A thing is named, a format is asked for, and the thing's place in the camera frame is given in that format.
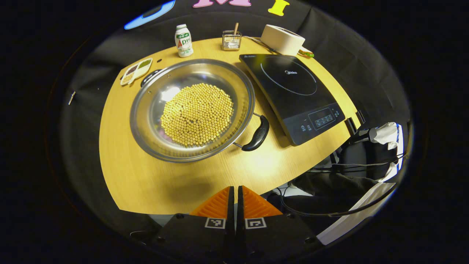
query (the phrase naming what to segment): white bottle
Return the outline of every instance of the white bottle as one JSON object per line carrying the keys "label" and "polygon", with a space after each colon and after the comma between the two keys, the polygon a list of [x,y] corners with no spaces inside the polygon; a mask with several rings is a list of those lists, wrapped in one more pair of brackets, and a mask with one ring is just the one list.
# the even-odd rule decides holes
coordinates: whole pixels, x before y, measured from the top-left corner
{"label": "white bottle", "polygon": [[192,49],[192,38],[190,37],[189,29],[186,24],[177,25],[176,33],[174,34],[176,48],[181,58],[191,56],[194,53]]}

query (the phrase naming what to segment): black wok handle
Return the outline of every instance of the black wok handle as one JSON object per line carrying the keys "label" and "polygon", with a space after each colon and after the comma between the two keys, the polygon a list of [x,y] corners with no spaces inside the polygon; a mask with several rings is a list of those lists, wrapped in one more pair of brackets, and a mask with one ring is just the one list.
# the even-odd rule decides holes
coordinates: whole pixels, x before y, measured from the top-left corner
{"label": "black wok handle", "polygon": [[254,135],[252,135],[251,142],[248,144],[241,146],[237,143],[234,143],[238,147],[241,148],[243,151],[253,151],[260,147],[262,145],[262,142],[264,142],[265,138],[267,137],[267,134],[269,133],[269,121],[265,116],[258,115],[254,113],[254,115],[258,116],[261,119],[261,125],[256,129],[254,132]]}
{"label": "black wok handle", "polygon": [[160,70],[161,70],[161,69],[159,69],[159,70],[154,70],[154,71],[152,71],[151,73],[149,73],[149,74],[144,78],[144,80],[142,81],[142,83],[140,84],[140,87],[143,87],[144,84],[145,84],[153,75],[157,74]]}

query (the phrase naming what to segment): power cord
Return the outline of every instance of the power cord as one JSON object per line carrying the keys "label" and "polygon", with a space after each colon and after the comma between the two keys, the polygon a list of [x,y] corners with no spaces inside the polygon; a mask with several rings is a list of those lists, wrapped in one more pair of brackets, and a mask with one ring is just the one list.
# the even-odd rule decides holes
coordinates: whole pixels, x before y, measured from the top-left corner
{"label": "power cord", "polygon": [[[356,167],[353,167],[353,168],[358,168],[358,167],[362,167],[362,166],[382,166],[382,165],[386,165],[386,164],[390,164],[392,162],[396,162],[400,159],[402,159],[403,157],[405,157],[407,155],[406,152],[402,153],[402,154],[399,154],[399,155],[396,155],[396,159],[394,159],[394,161],[390,161],[390,162],[385,162],[385,163],[375,163],[375,164],[365,164],[365,165],[360,165],[359,166],[356,166]],[[320,170],[323,170],[323,169],[332,169],[331,168],[313,168],[313,169],[320,169]],[[357,171],[346,171],[346,172],[358,172],[358,171],[367,171],[367,170],[357,170]],[[360,211],[363,211],[375,204],[377,204],[378,202],[380,202],[381,200],[383,200],[384,198],[386,198],[389,194],[391,194],[396,188],[397,188],[397,185],[398,183],[395,183],[389,190],[387,190],[383,195],[381,195],[380,197],[378,197],[377,199],[375,199],[374,201],[362,206],[362,207],[359,207],[357,209],[354,209],[354,210],[349,210],[349,211],[345,211],[345,212],[335,212],[335,213],[327,213],[327,214],[314,214],[314,213],[305,213],[305,212],[301,212],[301,211],[298,211],[298,210],[295,210],[291,207],[289,207],[288,205],[285,204],[285,201],[283,200],[283,198],[285,197],[285,193],[287,192],[287,189],[289,188],[286,187],[283,194],[282,194],[282,191],[278,189],[278,191],[280,192],[280,202],[282,204],[282,206],[284,208],[286,208],[287,210],[295,213],[295,214],[298,214],[300,216],[305,216],[305,217],[342,217],[342,216],[346,216],[346,215],[351,215],[351,214],[355,214],[355,213],[358,213]]]}
{"label": "power cord", "polygon": [[[391,163],[394,163],[396,161],[399,161],[400,159],[402,159],[403,157],[405,157],[407,155],[406,152],[404,153],[401,153],[399,155],[396,155],[396,157],[394,158],[393,157],[393,160],[392,161],[389,161],[389,162],[383,162],[383,163],[372,163],[372,164],[356,164],[356,163],[332,163],[332,165],[339,165],[339,166],[347,166],[347,165],[356,165],[356,166],[353,166],[353,167],[347,167],[347,168],[344,168],[344,169],[354,169],[354,168],[360,168],[360,167],[370,167],[370,166],[383,166],[383,165],[386,165],[386,164],[391,164]],[[333,169],[333,167],[329,167],[329,168],[311,168],[312,170],[318,170],[318,171],[325,171],[325,172],[335,172]]]}
{"label": "power cord", "polygon": [[285,189],[285,191],[282,192],[279,190],[280,192],[280,202],[282,204],[283,207],[285,207],[287,210],[297,214],[297,215],[300,215],[300,216],[305,216],[305,217],[342,217],[342,216],[346,216],[346,215],[351,215],[351,214],[355,214],[355,213],[358,213],[360,211],[363,211],[367,208],[370,208],[371,206],[377,204],[378,202],[380,202],[381,200],[383,200],[384,198],[386,198],[389,194],[391,194],[395,189],[397,188],[397,183],[395,183],[388,191],[386,191],[382,196],[378,197],[377,199],[375,199],[374,201],[368,203],[367,205],[364,205],[362,207],[359,207],[357,209],[354,209],[354,210],[349,210],[349,211],[345,211],[345,212],[336,212],[336,213],[328,213],[328,214],[312,214],[312,213],[305,213],[305,212],[301,212],[301,211],[298,211],[298,210],[295,210],[291,207],[289,207],[288,205],[285,204],[285,201],[283,201],[283,197],[285,197],[285,193],[287,192],[287,189],[288,187]]}

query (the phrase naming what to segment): black cable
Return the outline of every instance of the black cable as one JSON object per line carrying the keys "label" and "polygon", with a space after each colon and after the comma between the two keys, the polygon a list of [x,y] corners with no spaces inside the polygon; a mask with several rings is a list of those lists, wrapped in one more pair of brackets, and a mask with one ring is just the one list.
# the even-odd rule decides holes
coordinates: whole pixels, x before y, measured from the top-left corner
{"label": "black cable", "polygon": [[[396,157],[393,157],[393,158],[392,158],[392,159],[393,159],[392,161],[389,161],[389,162],[388,162],[388,161],[379,162],[379,163],[385,163],[385,164],[376,165],[376,166],[371,167],[371,168],[369,168],[369,169],[366,169],[366,170],[359,170],[359,171],[370,171],[370,170],[372,170],[372,168],[376,168],[376,167],[379,167],[379,166],[384,166],[384,165],[388,165],[388,164],[390,164],[390,163],[394,163],[394,162],[396,162],[396,161],[399,161],[399,159],[402,159],[403,157],[405,157],[405,155],[406,155],[405,152],[404,152],[404,153],[401,153],[401,154],[398,154],[398,155],[396,155]],[[345,169],[361,168],[361,167],[364,167],[364,166],[343,167],[343,170],[345,170]],[[318,170],[318,171],[325,171],[325,172],[338,172],[337,170],[332,170],[333,168],[334,168],[334,167],[330,167],[330,168],[315,168],[315,167],[313,167],[313,168],[311,168],[311,169],[312,169],[312,170]],[[342,172],[359,172],[359,171],[342,171]]]}
{"label": "black cable", "polygon": [[285,202],[283,201],[283,197],[285,197],[285,193],[287,192],[287,189],[285,189],[285,191],[283,192],[283,194],[281,194],[282,192],[280,191],[279,189],[279,192],[280,192],[280,202],[282,204],[283,207],[285,207],[287,210],[295,213],[295,214],[298,214],[300,216],[305,216],[305,217],[341,217],[341,216],[346,216],[346,215],[351,215],[351,214],[355,214],[357,212],[360,212],[360,211],[363,211],[375,204],[377,204],[378,202],[380,202],[381,200],[383,200],[384,198],[386,198],[390,193],[392,193],[395,189],[397,188],[397,183],[395,183],[388,191],[386,191],[382,196],[376,198],[374,201],[362,206],[362,207],[359,207],[357,209],[354,209],[354,210],[349,210],[349,211],[345,211],[345,212],[339,212],[339,213],[328,213],[328,214],[313,214],[313,213],[304,213],[304,212],[301,212],[301,211],[298,211],[298,210],[295,210],[289,206],[287,206],[285,204]]}

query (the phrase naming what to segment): wooden stick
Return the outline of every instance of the wooden stick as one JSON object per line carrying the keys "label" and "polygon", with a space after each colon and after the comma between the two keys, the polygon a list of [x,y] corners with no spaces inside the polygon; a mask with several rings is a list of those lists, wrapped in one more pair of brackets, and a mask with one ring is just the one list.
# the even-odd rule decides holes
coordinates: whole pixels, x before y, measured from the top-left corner
{"label": "wooden stick", "polygon": [[236,22],[236,24],[234,25],[234,32],[233,32],[233,35],[237,35],[236,32],[238,31],[238,26],[239,26],[239,23]]}

